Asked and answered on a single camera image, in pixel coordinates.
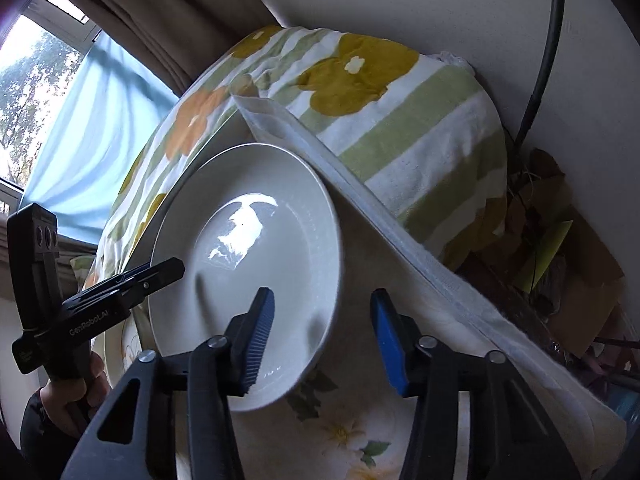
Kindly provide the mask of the person's left hand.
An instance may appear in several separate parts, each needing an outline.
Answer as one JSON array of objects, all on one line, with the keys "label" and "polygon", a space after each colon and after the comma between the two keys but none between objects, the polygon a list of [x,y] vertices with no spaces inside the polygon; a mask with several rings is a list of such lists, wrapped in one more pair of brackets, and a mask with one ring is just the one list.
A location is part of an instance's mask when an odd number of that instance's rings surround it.
[{"label": "person's left hand", "polygon": [[73,437],[80,436],[84,431],[84,425],[74,422],[67,407],[72,403],[84,401],[88,405],[89,416],[92,417],[111,391],[103,360],[96,352],[91,352],[90,370],[93,378],[90,388],[87,388],[82,379],[60,382],[49,380],[40,390],[40,400],[50,421]]}]

